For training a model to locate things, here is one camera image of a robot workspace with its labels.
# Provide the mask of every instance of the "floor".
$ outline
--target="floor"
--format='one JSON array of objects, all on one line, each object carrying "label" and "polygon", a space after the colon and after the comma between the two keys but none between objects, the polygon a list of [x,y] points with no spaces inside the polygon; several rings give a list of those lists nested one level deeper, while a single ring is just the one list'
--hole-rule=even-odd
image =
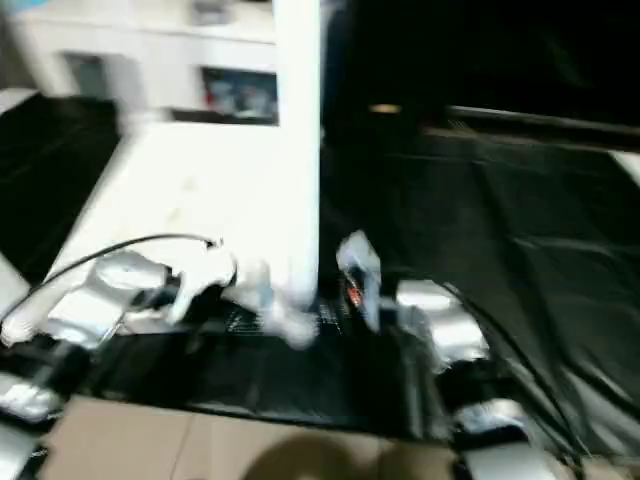
[{"label": "floor", "polygon": [[[86,398],[68,412],[48,440],[44,480],[445,480],[453,459],[446,449],[367,435]],[[590,473],[625,478],[597,464]]]}]

